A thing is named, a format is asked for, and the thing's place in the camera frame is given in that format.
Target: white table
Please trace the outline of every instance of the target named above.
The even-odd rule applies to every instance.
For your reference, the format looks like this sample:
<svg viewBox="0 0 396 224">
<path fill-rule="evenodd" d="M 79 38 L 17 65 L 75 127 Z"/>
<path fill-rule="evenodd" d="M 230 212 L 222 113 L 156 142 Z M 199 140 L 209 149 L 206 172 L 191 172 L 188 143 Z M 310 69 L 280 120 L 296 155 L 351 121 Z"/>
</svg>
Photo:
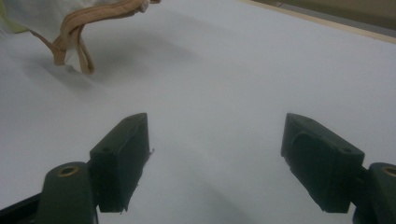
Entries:
<svg viewBox="0 0 396 224">
<path fill-rule="evenodd" d="M 87 25 L 96 72 L 52 64 L 28 33 L 0 40 L 0 208 L 148 113 L 127 213 L 100 223 L 351 223 L 322 213 L 280 157 L 287 112 L 396 163 L 396 45 L 240 1 L 163 1 Z"/>
</svg>

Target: white surface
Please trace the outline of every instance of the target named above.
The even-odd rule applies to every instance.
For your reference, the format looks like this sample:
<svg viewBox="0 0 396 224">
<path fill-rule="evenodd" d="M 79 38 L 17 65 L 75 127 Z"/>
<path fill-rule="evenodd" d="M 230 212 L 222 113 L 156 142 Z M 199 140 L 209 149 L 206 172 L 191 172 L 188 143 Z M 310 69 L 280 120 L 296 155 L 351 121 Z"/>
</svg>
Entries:
<svg viewBox="0 0 396 224">
<path fill-rule="evenodd" d="M 322 213 L 280 157 L 287 112 L 396 162 L 396 46 L 238 1 L 163 1 L 88 25 L 87 77 L 30 34 L 0 41 L 0 207 L 87 161 L 148 112 L 149 160 L 127 213 L 101 223 L 351 223 Z"/>
</svg>

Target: round hole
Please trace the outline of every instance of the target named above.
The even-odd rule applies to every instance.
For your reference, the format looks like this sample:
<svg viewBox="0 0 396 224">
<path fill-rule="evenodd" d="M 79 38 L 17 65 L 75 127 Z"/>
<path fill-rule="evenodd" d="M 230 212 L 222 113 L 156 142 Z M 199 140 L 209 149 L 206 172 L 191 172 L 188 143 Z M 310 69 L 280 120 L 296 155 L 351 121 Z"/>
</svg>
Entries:
<svg viewBox="0 0 396 224">
<path fill-rule="evenodd" d="M 111 149 L 109 147 L 104 147 L 104 148 L 102 148 L 102 151 L 109 152 L 109 151 L 111 151 Z"/>
<path fill-rule="evenodd" d="M 346 153 L 351 153 L 352 152 L 352 150 L 350 148 L 347 148 L 347 147 L 343 147 L 342 150 L 344 152 L 346 152 Z"/>
<path fill-rule="evenodd" d="M 59 177 L 65 177 L 75 174 L 78 171 L 77 166 L 66 166 L 58 172 Z"/>
<path fill-rule="evenodd" d="M 386 166 L 383 168 L 384 172 L 388 175 L 396 177 L 396 167 Z"/>
</svg>

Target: white fabric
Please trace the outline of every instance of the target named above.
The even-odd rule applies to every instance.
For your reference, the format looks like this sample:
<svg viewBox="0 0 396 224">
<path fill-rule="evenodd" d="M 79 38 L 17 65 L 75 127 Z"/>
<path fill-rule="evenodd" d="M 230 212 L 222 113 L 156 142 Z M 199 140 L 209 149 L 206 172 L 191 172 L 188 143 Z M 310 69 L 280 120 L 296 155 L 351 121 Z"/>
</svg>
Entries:
<svg viewBox="0 0 396 224">
<path fill-rule="evenodd" d="M 10 19 L 38 33 L 52 43 L 60 34 L 64 17 L 87 7 L 98 7 L 118 3 L 121 0 L 5 0 L 7 15 Z M 144 12 L 149 6 L 145 0 L 140 8 Z M 68 49 L 65 64 L 81 72 L 75 49 Z"/>
</svg>

